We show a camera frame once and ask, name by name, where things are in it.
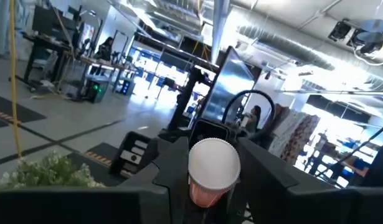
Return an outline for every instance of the yellow cable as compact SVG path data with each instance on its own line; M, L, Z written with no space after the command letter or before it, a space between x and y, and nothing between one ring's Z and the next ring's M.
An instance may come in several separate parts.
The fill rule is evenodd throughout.
M201 9L200 9L200 1L201 0L197 0L197 16L199 17L199 14L201 13Z
M197 49L198 43L199 43L199 42L197 41L197 43L196 43L195 46L194 46L194 49L193 49L192 52L191 52L192 55L194 55L194 52L195 52L196 49ZM187 61L186 66L184 67L183 71L186 71L186 68L187 68L187 66L189 65L190 61L191 61L191 58Z
M12 117L14 118L14 139L16 142L18 158L22 157L22 149L19 144L17 98L16 98L16 36L14 34L14 2L10 1L10 50L11 50L11 95L12 95Z
M208 47L206 45L204 45L204 51L202 52L202 55L205 54L207 61L209 61L208 51L209 51ZM211 71L214 71L210 64L209 64L209 68Z
M61 20L59 12L57 11L57 9L55 7L53 7L53 11L54 11L55 15L57 16L57 19L60 22L60 26L61 26L62 30L64 31L65 38L67 39L67 41L69 43L69 46L70 46L70 56L72 57L72 71L73 71L73 68L75 67L75 52L73 50L72 40L71 40L71 38L69 36L67 28L65 28L64 24L62 23L62 20ZM64 75L61 77L61 79L59 81L57 81L57 82L54 82L54 83L57 83L58 89L60 88L62 82L65 80L65 78L67 76L67 71L68 71L68 65L65 66ZM68 97L63 95L60 91L58 91L58 93L55 93L54 91L51 91L51 93L49 93L49 94L60 95L63 99L66 99L66 100L69 99ZM45 96L47 96L49 94L35 96L35 98L39 98L39 99L40 98L45 98Z

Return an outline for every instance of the floor marking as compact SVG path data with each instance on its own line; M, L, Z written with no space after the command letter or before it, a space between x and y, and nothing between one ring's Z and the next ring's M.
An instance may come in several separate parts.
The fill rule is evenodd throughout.
M138 128L137 130L143 130L143 129L147 129L147 128L148 128L148 126L143 126L143 127Z
M99 156L98 154L96 154L94 152L85 152L84 154L87 155L87 157L91 157L91 159L95 159L98 162L101 162L102 164L107 165L107 166L110 166L112 163L111 160L107 159L106 157ZM128 177L133 176L133 174L131 172L128 172L127 170L122 170L121 175L128 176Z
M8 114L5 114L3 112L0 112L0 118L3 119L3 120L6 120L8 122L11 122L13 123L14 122L14 118Z
M153 111L153 110L160 110L160 109L159 108L155 108L155 109L143 110L143 111L139 111L137 113L130 113L128 116L134 115L134 114L143 114L143 113L150 112L150 111ZM82 132L80 132L78 134L73 134L71 136L67 136L65 138L58 139L58 140L54 140L52 138L47 137L44 134L41 134L41 133L39 133L37 131L34 131L31 128L27 128L26 126L22 125L21 122L19 122L18 128L21 128L22 130L27 131L28 133L31 133L31 134L33 134L35 136L38 136L38 137L40 137L42 139L45 139L48 142L47 144L43 144L41 146L36 146L36 147L32 147L30 149L25 149L23 151L23 153L24 153L23 156L30 155L30 154L42 151L42 150L47 149L47 148L52 147L52 146L60 146L60 147L66 149L66 150L68 150L68 151L70 151L72 153L77 153L77 154L83 155L82 152L80 152L80 151L78 151L76 149L72 149L71 147L68 147L67 145L64 144L64 142L67 142L69 140L73 140L73 139L79 138L80 136L84 136L86 134L90 134L92 132L95 132L95 131L98 131L98 130L101 130L101 129L104 129L104 128L108 128L110 126L113 126L114 124L123 123L125 121L126 121L126 118L121 118L121 119L118 119L118 120L113 121L111 123L107 123L107 124L98 126L96 128L92 128L92 129L89 129L89 130L86 130L86 131L82 131ZM14 161L16 159L17 159L17 153L11 154L9 156L1 158L0 159L0 165L4 164L6 162Z

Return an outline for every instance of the concrete floor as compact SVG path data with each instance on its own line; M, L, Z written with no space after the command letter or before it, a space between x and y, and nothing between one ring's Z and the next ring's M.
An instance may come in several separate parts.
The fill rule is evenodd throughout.
M17 74L23 76L25 67L25 62L18 62ZM10 100L9 72L10 61L0 60L0 96ZM39 75L40 71L33 70L31 78ZM41 100L35 100L31 99L32 93L28 91L25 84L17 81L16 86L17 103L47 117L47 119L23 124L36 133L19 130L22 150L36 151L26 156L32 161L41 159L52 149L62 155L71 153L64 147L80 152L85 152L102 142L119 147L129 131L137 131L149 137L156 136L161 128L168 125L175 107L175 105L165 104L162 100L144 99L142 96L123 96L110 91L98 104L74 103L56 96L46 96ZM64 147L54 144L57 141ZM7 159L15 153L12 125L0 128L0 178L3 173L15 168L17 161Z

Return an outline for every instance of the cable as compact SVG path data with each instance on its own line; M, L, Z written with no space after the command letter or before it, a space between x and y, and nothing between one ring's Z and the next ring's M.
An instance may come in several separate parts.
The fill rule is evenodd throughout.
M191 52L192 55L194 55L194 52L195 52L196 49L197 49L198 43L199 43L199 41L197 41L197 43L195 44L194 49L193 49L192 52ZM190 61L191 61L191 58L189 58L189 60L187 61L186 66L184 67L183 71L186 71L186 68L187 68L187 66L189 65Z
M22 149L19 143L18 135L18 118L17 118L17 93L16 93L16 36L14 27L14 3L15 0L10 0L10 50L11 50L11 97L12 97L12 117L14 127L14 140L16 142L16 149L18 158L22 157Z
M202 49L202 59L204 59L204 57L206 58L206 59L204 59L204 60L209 60L209 54L208 54L208 51L209 50L207 50L207 46L204 44L204 48Z
M204 50L202 51L202 55L205 54L206 60L209 60L208 51L209 51L208 47L206 45L204 45ZM213 72L214 69L212 69L210 63L208 64L208 66L209 66L210 70Z
M61 26L61 29L63 30L64 32L64 35L65 35L65 38L67 39L68 43L69 43L69 46L70 46L70 56L72 57L72 71L74 70L75 68L75 52L74 52L74 49L73 49L73 45L72 45L72 40L69 36L69 33L68 33L68 30L67 28L65 28L62 20L61 20L61 17L60 17L60 14L58 13L57 9L55 7L52 7L57 19L59 20L59 23L60 23L60 26ZM63 99L65 100L68 100L70 99L69 97L65 96L63 93L61 93L61 91L59 90L60 89L60 86L62 84L62 82L65 80L66 76L67 76L67 71L68 71L68 65L65 66L65 70L64 70L64 75L61 77L61 79L59 81L56 81L56 82L53 82L52 84L56 84L57 83L57 89L58 91L55 92L53 90L51 90L49 88L49 91L53 94L53 95L59 95L61 96ZM46 95L37 95L37 96L34 96L33 98L37 98L37 99L41 99L41 98L45 98Z
M336 163L334 163L333 165L331 166L328 166L324 171L321 171L320 173L318 173L317 175L315 175L315 177L319 177L321 176L322 174L324 174L325 172L327 172L327 170L329 170L330 168L334 167L334 166L337 166L338 164L344 162L346 159L349 159L351 156L353 156L353 154L357 151L359 151L363 146L365 146L367 143L369 143L371 140L373 140L374 138L376 138L381 132L383 132L383 127L378 130L374 135L372 135L367 141L363 142L360 146L358 146L357 148L355 148L355 150L353 150L351 153L349 153L347 156L345 156L344 158L342 158L341 160L337 161Z
M383 62L381 62L381 63L371 63L371 62L367 61L366 59L364 59L364 58L358 56L358 54L357 54L357 48L354 49L353 52L354 52L354 56L355 56L357 59L362 60L363 62L365 62L365 63L368 64L368 65L372 65L372 66L381 66L381 65L383 65Z
M381 3L379 3L379 5L376 7L376 13L374 14L374 17L377 17L379 8L381 8L382 4L383 4L383 0L381 0Z
M201 0L197 0L197 16L198 16L198 18L199 18L199 15L200 15L200 13L201 13L201 9L200 9L200 7L201 7L201 3L200 3L200 1L201 1Z
M259 94L259 95L262 95L264 96L267 101L270 103L270 106L272 107L272 110L270 112L270 117L269 119L266 121L266 123L270 122L270 123L273 123L274 121L274 118L275 118L275 115L276 115L276 107L274 105L274 102L272 100L272 98L266 94L265 92L262 92L260 90L244 90L244 91L241 91L239 92L238 94L236 94L230 101L229 103L227 104L226 106L226 109L224 110L224 114L223 114L223 118L222 118L222 123L225 124L226 122L226 118L227 118L227 114L229 113L229 110L230 110L230 107L232 106L232 104L240 97L240 96L244 96L245 94L247 93L256 93L256 94ZM253 134L252 136L249 137L249 140L253 141L253 142L256 142L257 140L260 139L260 137L262 136L262 134L264 134L266 132L266 130L270 127L270 125L263 125L263 128L258 131L257 133Z

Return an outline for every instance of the person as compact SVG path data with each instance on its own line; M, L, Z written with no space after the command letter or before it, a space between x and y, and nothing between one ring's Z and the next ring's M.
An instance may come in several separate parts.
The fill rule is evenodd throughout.
M254 133L256 132L256 129L257 129L257 126L258 126L258 122L259 122L259 119L260 119L260 112L261 112L261 109L258 105L255 105L252 110L251 110L251 117L249 118L249 120L247 121L247 125L245 126L245 129L250 132L250 133Z
M112 43L113 42L114 42L114 38L112 38L112 37L107 38L104 41L104 43L102 43L98 47L98 52L95 54L95 58L106 60L106 61L111 61L111 50L112 50ZM96 73L96 75L99 75L101 70L102 70L101 66L99 66L99 67L93 66L92 69L90 70L90 74L94 75Z

